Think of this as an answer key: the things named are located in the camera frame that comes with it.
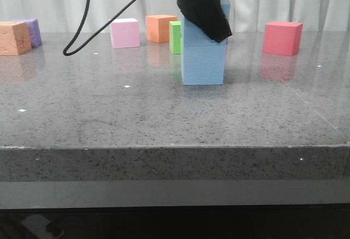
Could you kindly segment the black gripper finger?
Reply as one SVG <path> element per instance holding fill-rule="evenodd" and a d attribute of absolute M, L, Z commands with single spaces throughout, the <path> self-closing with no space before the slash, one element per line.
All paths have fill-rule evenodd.
<path fill-rule="evenodd" d="M 177 0 L 177 6 L 210 39 L 220 43 L 232 35 L 221 0 Z"/>

